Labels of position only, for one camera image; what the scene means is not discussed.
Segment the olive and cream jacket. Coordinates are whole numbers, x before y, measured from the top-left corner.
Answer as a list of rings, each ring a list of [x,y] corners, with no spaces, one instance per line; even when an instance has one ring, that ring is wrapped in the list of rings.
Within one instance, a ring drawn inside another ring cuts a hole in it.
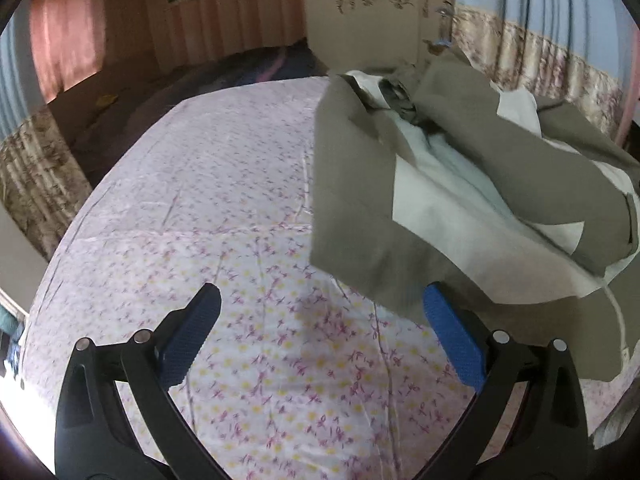
[[[503,91],[456,49],[331,77],[314,118],[311,263],[404,318],[442,285],[581,378],[639,349],[639,164],[576,106]]]

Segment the pink floral bed sheet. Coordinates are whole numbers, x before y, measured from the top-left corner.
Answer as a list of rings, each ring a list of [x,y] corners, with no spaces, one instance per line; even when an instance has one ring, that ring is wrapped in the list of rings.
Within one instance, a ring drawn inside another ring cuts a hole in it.
[[[188,99],[92,193],[27,333],[25,375],[56,410],[79,339],[121,344],[155,330],[210,283],[220,315],[169,395],[218,479],[422,479],[474,390],[427,321],[424,291],[413,321],[311,263],[314,118],[330,79]],[[637,478],[638,427],[600,444],[587,386],[602,380],[577,377],[584,479]],[[129,385],[117,390],[142,451],[161,460]],[[524,392],[514,387],[484,460],[506,442]]]

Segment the left blue floral curtain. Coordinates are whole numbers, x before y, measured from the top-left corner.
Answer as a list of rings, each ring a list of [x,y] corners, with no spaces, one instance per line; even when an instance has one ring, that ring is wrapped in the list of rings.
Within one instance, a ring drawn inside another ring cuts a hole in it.
[[[1,203],[49,260],[92,191],[39,87],[22,0],[1,33]]]

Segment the blue floral curtain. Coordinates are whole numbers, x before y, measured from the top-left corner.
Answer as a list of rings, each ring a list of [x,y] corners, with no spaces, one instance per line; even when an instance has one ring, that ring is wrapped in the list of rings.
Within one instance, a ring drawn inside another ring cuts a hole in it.
[[[92,191],[39,87],[22,0],[1,33],[1,203],[49,260]]]
[[[639,94],[639,27],[623,0],[456,0],[454,42],[504,90],[574,103],[615,141]]]

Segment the dark bed with striped blanket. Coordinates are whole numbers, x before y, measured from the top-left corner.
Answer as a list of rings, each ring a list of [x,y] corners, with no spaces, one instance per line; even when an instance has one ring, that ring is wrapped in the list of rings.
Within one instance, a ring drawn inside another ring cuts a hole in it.
[[[258,48],[163,74],[152,53],[108,66],[49,103],[70,152],[97,186],[140,136],[181,101],[256,82],[321,76],[326,68],[306,40]],[[117,94],[109,108],[96,99]]]

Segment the yellow object on bed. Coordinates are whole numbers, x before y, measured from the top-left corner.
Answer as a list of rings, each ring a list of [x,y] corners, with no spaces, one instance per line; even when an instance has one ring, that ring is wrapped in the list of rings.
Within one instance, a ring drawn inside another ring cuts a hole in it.
[[[117,94],[104,94],[96,99],[96,108],[105,110],[112,106],[118,100]]]

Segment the pink window curtain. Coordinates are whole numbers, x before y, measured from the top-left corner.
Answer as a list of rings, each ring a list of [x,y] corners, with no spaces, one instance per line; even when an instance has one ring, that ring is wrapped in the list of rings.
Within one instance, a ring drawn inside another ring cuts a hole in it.
[[[46,102],[95,75],[104,65],[104,0],[32,0],[29,31]]]

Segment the white wardrobe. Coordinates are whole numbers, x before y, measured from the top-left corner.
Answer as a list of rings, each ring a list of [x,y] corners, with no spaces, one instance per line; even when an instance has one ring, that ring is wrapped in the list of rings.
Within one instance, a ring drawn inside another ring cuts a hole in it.
[[[450,45],[454,0],[304,0],[307,41],[329,70],[416,65]]]

